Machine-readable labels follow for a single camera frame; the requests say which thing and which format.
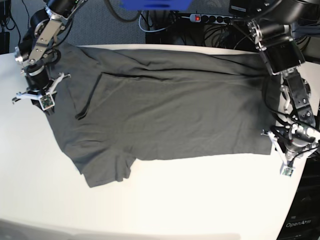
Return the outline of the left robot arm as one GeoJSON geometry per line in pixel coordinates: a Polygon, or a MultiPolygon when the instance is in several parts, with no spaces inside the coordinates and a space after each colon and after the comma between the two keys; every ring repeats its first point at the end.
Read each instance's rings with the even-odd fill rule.
{"type": "Polygon", "coordinates": [[[272,125],[269,139],[282,160],[280,174],[291,177],[294,163],[307,158],[320,147],[319,118],[310,104],[309,83],[301,77],[298,67],[305,58],[292,36],[295,23],[318,0],[231,0],[229,11],[236,17],[234,27],[244,23],[249,38],[272,76],[281,76],[280,92],[284,98],[283,110],[266,107],[280,126],[272,125]]]}

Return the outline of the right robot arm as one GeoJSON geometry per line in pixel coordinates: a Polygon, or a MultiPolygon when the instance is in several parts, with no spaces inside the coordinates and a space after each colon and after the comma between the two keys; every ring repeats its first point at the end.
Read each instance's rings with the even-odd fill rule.
{"type": "Polygon", "coordinates": [[[13,103],[29,100],[45,114],[54,113],[56,88],[70,74],[51,76],[51,68],[61,59],[58,36],[70,29],[75,13],[84,0],[46,0],[44,8],[30,19],[30,27],[21,43],[15,47],[15,61],[20,65],[27,82],[24,92],[18,92],[13,103]]]}

